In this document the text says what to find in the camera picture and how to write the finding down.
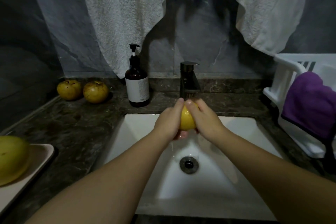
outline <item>white towel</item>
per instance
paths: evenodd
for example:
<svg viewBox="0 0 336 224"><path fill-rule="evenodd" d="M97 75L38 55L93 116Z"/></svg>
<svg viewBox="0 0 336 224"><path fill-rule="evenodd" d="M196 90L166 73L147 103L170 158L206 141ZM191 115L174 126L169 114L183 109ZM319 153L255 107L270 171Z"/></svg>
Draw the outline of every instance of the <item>white towel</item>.
<svg viewBox="0 0 336 224"><path fill-rule="evenodd" d="M237 0L236 27L253 48L274 56L295 31L305 0Z"/></svg>
<svg viewBox="0 0 336 224"><path fill-rule="evenodd" d="M124 78L131 56L128 44L143 43L165 15L165 0L85 1L104 58L116 75Z"/></svg>

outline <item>dark marble countertop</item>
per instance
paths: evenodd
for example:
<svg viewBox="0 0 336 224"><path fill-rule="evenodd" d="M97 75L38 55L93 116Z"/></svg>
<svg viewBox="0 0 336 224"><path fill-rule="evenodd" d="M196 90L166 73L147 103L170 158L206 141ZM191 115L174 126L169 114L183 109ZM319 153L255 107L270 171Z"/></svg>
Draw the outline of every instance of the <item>dark marble countertop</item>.
<svg viewBox="0 0 336 224"><path fill-rule="evenodd" d="M52 144L57 153L52 161L0 217L4 224L24 223L42 205L67 186L88 174L118 120L127 113L159 114L173 106L178 92L153 92L150 104L134 108L128 103L126 88L112 87L106 103L93 105L80 99L67 102L56 98L30 118L11 128L12 135L29 143ZM200 93L199 97L219 116L255 118L296 165L322 175L320 165L310 159L272 120L260 93Z"/></svg>

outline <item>soap dispenser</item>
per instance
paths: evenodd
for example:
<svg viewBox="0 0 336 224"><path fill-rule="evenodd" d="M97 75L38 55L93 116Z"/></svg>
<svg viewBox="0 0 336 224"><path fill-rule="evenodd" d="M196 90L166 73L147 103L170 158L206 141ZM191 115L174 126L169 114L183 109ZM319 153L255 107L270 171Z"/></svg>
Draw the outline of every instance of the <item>soap dispenser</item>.
<svg viewBox="0 0 336 224"><path fill-rule="evenodd" d="M147 73L140 68L140 58L135 55L137 44L129 45L132 56L129 58L131 68L125 73L128 101L133 107L143 107L149 104L149 84Z"/></svg>

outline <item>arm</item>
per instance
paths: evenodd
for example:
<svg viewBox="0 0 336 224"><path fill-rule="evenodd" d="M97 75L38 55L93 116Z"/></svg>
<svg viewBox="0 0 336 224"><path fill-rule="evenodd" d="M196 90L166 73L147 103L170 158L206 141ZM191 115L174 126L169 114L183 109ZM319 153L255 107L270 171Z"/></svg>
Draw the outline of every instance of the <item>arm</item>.
<svg viewBox="0 0 336 224"><path fill-rule="evenodd" d="M186 102L197 129L258 191L281 223L336 223L336 184L255 146L225 128L204 103Z"/></svg>
<svg viewBox="0 0 336 224"><path fill-rule="evenodd" d="M69 186L26 224L130 223L158 158L178 133L184 100L167 108L154 129L100 169Z"/></svg>

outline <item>wall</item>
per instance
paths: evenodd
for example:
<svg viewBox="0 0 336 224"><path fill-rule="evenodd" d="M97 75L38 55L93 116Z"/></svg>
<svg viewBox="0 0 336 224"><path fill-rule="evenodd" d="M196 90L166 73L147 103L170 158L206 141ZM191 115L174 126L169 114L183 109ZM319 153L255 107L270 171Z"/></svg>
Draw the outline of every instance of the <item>wall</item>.
<svg viewBox="0 0 336 224"><path fill-rule="evenodd" d="M63 71L36 0L0 0L0 131L56 95Z"/></svg>
<svg viewBox="0 0 336 224"><path fill-rule="evenodd" d="M115 76L95 38L85 0L38 0L66 76ZM199 62L203 76L272 77L270 56L241 41L230 44L223 0L167 0L165 17L149 32L141 52L150 76L173 76L179 63ZM334 53L335 0L307 0L301 23L284 52Z"/></svg>

